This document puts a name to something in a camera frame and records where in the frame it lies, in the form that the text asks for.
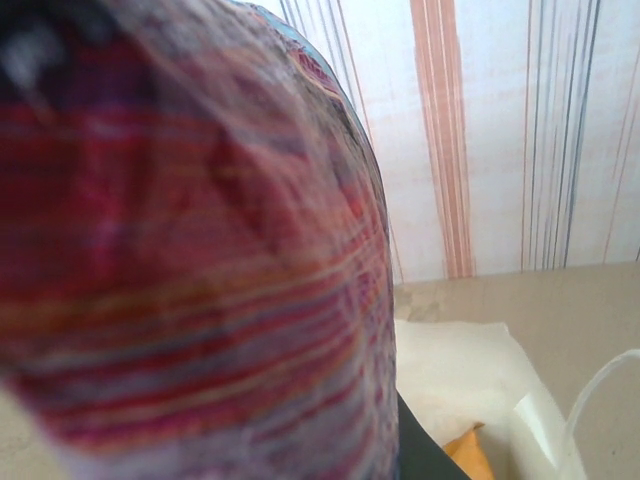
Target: red striped cloth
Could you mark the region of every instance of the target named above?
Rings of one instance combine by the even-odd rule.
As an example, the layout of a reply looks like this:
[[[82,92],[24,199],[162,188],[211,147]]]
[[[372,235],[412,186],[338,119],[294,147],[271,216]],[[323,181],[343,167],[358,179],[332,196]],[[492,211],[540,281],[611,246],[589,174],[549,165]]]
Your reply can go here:
[[[392,478],[384,196],[324,60],[221,0],[0,88],[0,369],[78,478]]]

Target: orange object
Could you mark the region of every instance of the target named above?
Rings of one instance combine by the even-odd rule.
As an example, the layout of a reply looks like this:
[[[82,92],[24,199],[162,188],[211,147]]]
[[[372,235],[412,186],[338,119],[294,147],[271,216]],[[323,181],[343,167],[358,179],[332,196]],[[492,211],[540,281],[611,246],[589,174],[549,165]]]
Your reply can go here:
[[[495,480],[489,460],[480,447],[476,434],[480,427],[482,424],[475,425],[460,438],[449,442],[445,445],[444,451],[471,480]]]

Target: bag handle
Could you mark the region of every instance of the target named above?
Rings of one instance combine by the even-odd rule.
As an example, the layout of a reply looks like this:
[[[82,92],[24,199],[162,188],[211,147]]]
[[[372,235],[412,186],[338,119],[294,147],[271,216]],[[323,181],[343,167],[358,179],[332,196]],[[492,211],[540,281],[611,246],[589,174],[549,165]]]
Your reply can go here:
[[[580,419],[580,415],[582,415],[582,411],[589,401],[589,398],[605,378],[611,375],[621,365],[624,365],[634,359],[640,360],[640,349],[627,350],[623,354],[618,355],[602,367],[600,371],[598,371],[598,373],[589,380],[589,383],[587,383],[578,395],[576,402],[571,408],[571,413],[569,414],[569,418],[562,435],[562,443],[560,444],[560,452],[562,455],[560,457],[560,468],[558,470],[559,478],[563,478],[565,469],[570,464],[570,460],[572,459],[574,452],[577,451],[577,449],[571,448],[571,442],[573,440],[573,435],[576,425],[578,424],[578,420]]]

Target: beige surface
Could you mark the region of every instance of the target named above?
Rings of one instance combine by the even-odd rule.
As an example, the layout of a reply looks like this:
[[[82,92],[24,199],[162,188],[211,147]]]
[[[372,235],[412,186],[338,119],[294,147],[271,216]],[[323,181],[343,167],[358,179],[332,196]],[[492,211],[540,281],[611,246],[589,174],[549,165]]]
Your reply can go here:
[[[565,415],[581,387],[623,350],[640,347],[640,265],[407,285],[397,318],[505,322]],[[578,442],[592,479],[640,478],[640,364],[623,368],[587,406]],[[12,404],[0,397],[0,479],[65,478]]]

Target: black object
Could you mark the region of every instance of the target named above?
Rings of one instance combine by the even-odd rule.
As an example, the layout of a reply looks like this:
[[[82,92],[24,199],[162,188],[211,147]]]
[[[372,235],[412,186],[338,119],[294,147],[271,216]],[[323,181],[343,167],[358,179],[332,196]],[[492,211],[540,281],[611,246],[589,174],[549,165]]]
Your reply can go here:
[[[398,394],[400,480],[470,480],[420,426]]]
[[[94,46],[104,46],[113,38],[116,22],[96,0],[2,0],[0,39],[23,28],[25,20],[66,22]]]

